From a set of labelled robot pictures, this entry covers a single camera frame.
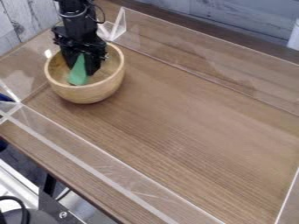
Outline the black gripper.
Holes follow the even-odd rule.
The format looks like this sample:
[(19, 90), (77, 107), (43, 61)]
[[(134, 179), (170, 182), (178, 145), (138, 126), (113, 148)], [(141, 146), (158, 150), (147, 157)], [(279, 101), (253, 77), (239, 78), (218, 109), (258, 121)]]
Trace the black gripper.
[(61, 14), (63, 25), (54, 26), (54, 43), (61, 47), (63, 58), (74, 68), (81, 54), (85, 54), (86, 71), (91, 76), (106, 59), (107, 42), (98, 35), (98, 23), (90, 16)]

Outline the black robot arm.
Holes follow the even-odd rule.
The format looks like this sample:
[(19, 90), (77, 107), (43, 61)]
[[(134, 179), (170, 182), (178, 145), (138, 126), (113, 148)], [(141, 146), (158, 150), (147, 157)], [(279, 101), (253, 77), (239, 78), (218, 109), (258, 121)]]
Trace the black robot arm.
[(107, 59), (107, 42), (98, 35), (98, 6), (94, 0), (55, 0), (61, 6), (63, 25), (51, 28), (54, 43), (61, 47), (62, 56), (70, 68), (81, 55), (85, 57), (87, 75), (91, 76), (102, 67)]

